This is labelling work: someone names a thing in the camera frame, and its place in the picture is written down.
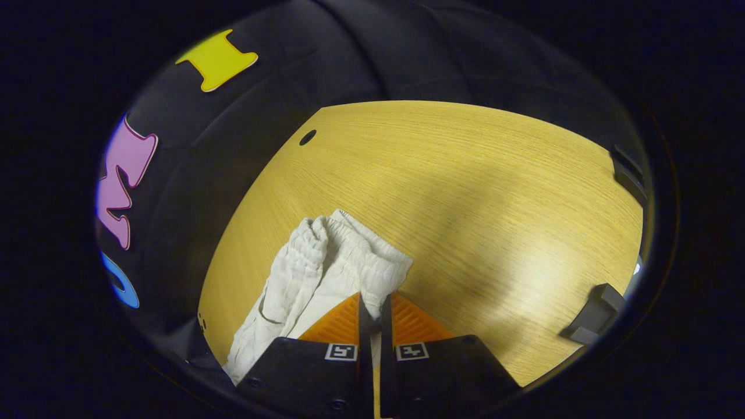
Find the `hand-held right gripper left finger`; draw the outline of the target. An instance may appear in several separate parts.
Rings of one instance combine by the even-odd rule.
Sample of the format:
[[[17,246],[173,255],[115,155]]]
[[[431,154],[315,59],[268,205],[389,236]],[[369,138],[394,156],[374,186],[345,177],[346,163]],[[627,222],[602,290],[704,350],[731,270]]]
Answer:
[[[275,339],[239,393],[285,418],[372,418],[370,323],[361,295],[347,297],[298,339]]]

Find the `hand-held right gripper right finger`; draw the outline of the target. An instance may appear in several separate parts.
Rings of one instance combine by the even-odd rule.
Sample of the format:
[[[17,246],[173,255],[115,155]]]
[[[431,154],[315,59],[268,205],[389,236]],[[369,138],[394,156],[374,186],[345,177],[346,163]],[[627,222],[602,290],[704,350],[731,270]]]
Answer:
[[[381,309],[381,416],[476,418],[522,387],[476,335],[457,336],[399,292]]]

